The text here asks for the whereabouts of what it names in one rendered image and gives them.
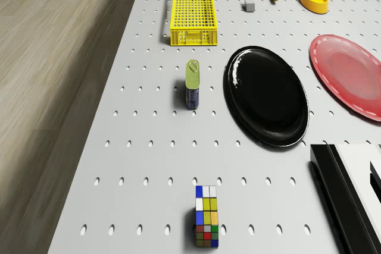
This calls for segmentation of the puzzle cube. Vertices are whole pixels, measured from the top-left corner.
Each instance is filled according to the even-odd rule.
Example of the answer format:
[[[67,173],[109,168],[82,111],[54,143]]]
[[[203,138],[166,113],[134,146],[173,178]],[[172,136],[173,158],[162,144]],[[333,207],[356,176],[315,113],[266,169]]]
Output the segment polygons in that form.
[[[195,186],[196,247],[219,246],[216,186]]]

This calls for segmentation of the yellow basket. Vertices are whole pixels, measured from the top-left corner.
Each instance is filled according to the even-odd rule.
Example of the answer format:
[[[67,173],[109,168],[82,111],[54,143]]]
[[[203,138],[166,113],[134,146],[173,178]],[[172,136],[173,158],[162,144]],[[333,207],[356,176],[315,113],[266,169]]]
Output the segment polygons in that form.
[[[218,44],[214,0],[173,0],[170,40],[172,46]]]

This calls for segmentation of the black plate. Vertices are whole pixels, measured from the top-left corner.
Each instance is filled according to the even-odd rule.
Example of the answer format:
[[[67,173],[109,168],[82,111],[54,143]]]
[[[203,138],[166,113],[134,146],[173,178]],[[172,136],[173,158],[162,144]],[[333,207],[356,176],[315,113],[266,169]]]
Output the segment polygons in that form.
[[[239,48],[224,71],[224,95],[232,116],[265,144],[289,147],[307,131],[309,106],[294,69],[260,46]]]

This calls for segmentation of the black stove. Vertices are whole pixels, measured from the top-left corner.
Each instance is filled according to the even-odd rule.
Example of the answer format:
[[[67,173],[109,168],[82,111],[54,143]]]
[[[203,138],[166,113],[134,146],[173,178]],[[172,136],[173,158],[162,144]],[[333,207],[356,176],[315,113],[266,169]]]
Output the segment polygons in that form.
[[[335,145],[311,145],[311,164],[346,254],[381,254],[381,241]]]

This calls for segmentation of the red plate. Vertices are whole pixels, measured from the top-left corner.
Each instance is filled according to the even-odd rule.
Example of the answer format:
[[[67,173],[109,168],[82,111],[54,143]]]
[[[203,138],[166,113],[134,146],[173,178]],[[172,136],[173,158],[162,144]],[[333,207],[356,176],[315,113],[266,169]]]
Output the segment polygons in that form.
[[[341,102],[381,122],[381,61],[337,35],[313,39],[310,60],[319,78]]]

